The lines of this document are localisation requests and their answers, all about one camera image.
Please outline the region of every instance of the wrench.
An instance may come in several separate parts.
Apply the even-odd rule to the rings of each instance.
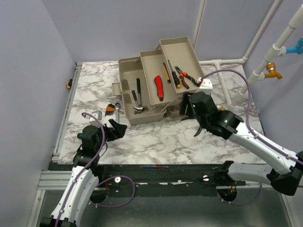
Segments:
[[[120,123],[120,103],[116,103],[115,108],[116,108],[116,122]]]

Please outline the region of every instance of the open toolbox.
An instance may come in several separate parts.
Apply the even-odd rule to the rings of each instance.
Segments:
[[[160,45],[156,50],[140,52],[139,57],[120,59],[118,64],[120,82],[113,84],[113,95],[122,95],[125,115],[131,125],[162,120],[168,107],[180,104],[184,92],[195,92],[198,89],[187,78],[184,80],[189,86],[188,89],[181,83],[181,80],[181,87],[177,87],[172,77],[172,70],[174,70],[179,79],[175,66],[196,80],[203,76],[188,37],[160,40]],[[168,70],[170,83],[167,82],[164,64]],[[155,77],[157,80],[161,80],[164,95],[162,98],[158,96],[160,86],[159,83],[156,85]],[[136,102],[132,94],[132,90],[134,90],[138,95],[137,78],[141,83],[141,103],[143,106],[147,106],[147,109],[141,113],[135,113]]]

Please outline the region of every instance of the blue pipe fitting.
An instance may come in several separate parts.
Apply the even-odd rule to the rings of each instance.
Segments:
[[[294,46],[292,48],[287,48],[286,53],[302,54],[303,53],[303,36],[298,40],[298,43],[296,46]]]

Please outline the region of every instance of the table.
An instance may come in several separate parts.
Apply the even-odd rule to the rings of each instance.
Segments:
[[[223,65],[244,74],[242,65]],[[204,74],[215,70],[214,66],[203,66]],[[232,73],[223,72],[231,98],[244,85],[242,79]],[[226,106],[225,96],[217,74],[210,77],[213,83],[212,97],[217,105]],[[83,63],[66,131],[63,132],[59,164],[72,164],[81,140],[77,133],[88,125],[82,112],[103,112],[102,123],[115,116],[104,117],[109,103],[122,103],[120,96],[113,96],[111,85],[119,81],[117,62]],[[247,99],[243,99],[234,112],[245,119]],[[240,163],[264,163],[263,160],[230,141],[214,136],[205,130],[193,137],[198,129],[196,120],[181,122],[180,118],[164,117],[162,121],[131,126],[120,108],[120,123],[128,129],[122,139],[108,143],[108,150],[99,164],[216,164],[226,160]],[[258,112],[252,103],[250,124],[262,132]]]

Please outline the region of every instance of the hammer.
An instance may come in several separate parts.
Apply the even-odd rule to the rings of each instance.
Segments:
[[[137,90],[138,90],[139,100],[137,100],[136,92],[134,90],[132,90],[134,101],[136,102],[136,105],[137,105],[137,107],[133,106],[133,108],[135,109],[135,111],[134,111],[135,114],[140,114],[144,110],[147,109],[147,106],[142,106],[142,104],[141,104],[141,84],[140,84],[140,79],[139,78],[137,78]]]

